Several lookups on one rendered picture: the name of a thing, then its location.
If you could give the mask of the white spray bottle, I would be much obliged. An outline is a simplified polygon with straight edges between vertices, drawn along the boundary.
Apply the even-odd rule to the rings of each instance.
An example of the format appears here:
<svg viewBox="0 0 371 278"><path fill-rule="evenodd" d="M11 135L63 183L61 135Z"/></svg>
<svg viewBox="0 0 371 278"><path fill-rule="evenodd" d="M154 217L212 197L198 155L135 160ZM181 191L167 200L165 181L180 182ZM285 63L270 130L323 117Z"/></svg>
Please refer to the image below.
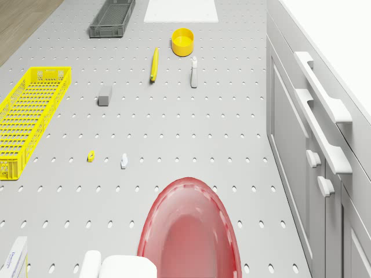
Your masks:
<svg viewBox="0 0 371 278"><path fill-rule="evenodd" d="M197 69L198 69L198 60L197 60L197 57L194 56L192 58L192 69L191 69L191 87L192 88L196 88L198 86Z"/></svg>

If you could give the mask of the banana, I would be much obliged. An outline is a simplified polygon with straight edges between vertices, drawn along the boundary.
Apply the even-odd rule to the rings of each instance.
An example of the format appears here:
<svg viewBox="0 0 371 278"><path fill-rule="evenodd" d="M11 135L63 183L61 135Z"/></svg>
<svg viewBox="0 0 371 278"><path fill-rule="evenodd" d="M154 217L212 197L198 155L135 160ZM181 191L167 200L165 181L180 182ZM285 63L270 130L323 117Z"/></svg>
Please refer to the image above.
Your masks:
<svg viewBox="0 0 371 278"><path fill-rule="evenodd" d="M159 61L159 50L156 47L154 50L154 55L152 58L152 66L151 66L151 73L150 73L150 81L155 82L157 78L157 72L158 72L158 61Z"/></svg>

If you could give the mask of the grey cube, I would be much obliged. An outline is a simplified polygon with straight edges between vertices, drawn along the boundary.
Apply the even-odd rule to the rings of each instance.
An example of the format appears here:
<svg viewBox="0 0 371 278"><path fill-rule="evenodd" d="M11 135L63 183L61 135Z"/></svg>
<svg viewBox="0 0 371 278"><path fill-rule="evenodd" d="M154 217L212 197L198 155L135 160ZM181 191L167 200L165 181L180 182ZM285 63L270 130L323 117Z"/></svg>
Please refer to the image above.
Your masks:
<svg viewBox="0 0 371 278"><path fill-rule="evenodd" d="M102 86L99 91L98 105L109 106L110 99L112 97L112 86Z"/></svg>

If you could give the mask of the red plate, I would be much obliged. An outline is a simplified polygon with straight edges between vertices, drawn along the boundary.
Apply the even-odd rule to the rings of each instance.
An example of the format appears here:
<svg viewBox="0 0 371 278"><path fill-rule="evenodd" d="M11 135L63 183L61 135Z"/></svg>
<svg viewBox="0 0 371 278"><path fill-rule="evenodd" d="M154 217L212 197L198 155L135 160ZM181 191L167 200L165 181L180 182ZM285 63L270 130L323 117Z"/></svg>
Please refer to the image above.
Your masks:
<svg viewBox="0 0 371 278"><path fill-rule="evenodd" d="M192 177L169 184L145 221L137 254L158 278L242 278L234 228L216 193Z"/></svg>

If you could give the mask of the yellow bowl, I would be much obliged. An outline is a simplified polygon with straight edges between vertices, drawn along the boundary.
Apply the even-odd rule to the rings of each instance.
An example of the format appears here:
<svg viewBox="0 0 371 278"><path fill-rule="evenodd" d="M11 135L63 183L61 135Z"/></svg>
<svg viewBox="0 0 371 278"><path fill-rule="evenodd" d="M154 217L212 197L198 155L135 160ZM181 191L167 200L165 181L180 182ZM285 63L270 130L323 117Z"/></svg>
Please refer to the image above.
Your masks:
<svg viewBox="0 0 371 278"><path fill-rule="evenodd" d="M188 28L179 28L172 34L173 53L180 57L188 56L194 49L194 34Z"/></svg>

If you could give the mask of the white cabinet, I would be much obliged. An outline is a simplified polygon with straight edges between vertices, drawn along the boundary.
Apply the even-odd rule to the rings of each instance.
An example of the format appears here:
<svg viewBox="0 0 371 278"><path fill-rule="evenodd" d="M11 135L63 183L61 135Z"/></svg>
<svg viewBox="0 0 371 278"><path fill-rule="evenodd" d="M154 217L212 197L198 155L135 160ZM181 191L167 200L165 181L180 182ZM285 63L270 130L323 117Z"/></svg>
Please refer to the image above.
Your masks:
<svg viewBox="0 0 371 278"><path fill-rule="evenodd" d="M371 278L371 1L267 0L267 135L312 278Z"/></svg>

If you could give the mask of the white board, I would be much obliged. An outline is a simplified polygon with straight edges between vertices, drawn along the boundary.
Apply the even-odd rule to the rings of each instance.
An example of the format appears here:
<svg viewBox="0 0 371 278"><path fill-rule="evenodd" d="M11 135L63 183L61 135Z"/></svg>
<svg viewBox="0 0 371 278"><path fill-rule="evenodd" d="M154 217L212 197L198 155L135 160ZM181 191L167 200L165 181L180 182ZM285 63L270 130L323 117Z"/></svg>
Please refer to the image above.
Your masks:
<svg viewBox="0 0 371 278"><path fill-rule="evenodd" d="M214 0L149 0L145 23L218 23Z"/></svg>

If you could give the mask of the dark grey basket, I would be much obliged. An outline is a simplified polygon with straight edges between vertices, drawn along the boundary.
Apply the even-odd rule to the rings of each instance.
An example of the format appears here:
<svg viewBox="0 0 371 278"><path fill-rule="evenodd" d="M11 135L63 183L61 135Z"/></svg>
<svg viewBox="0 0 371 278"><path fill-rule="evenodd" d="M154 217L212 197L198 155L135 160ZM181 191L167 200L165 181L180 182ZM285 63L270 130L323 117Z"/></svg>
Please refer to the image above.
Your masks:
<svg viewBox="0 0 371 278"><path fill-rule="evenodd" d="M106 0L90 25L90 38L123 37L136 0Z"/></svg>

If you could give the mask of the yellow basket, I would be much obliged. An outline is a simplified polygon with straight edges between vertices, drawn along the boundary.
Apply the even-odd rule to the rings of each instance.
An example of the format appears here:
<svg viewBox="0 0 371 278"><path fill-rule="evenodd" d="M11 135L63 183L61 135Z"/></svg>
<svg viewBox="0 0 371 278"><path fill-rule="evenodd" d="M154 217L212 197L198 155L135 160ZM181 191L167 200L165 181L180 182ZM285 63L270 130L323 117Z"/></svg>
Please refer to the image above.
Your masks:
<svg viewBox="0 0 371 278"><path fill-rule="evenodd" d="M0 103L0 180L18 180L71 84L71 67L31 67Z"/></svg>

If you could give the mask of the white printed box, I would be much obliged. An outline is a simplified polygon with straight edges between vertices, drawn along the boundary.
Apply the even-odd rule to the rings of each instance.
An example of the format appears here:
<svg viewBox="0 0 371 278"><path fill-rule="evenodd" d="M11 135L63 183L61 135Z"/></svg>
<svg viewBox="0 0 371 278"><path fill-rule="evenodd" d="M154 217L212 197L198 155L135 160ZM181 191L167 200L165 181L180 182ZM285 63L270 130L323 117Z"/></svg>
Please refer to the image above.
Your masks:
<svg viewBox="0 0 371 278"><path fill-rule="evenodd" d="M0 278L28 278L27 254L27 236L19 236L0 270Z"/></svg>

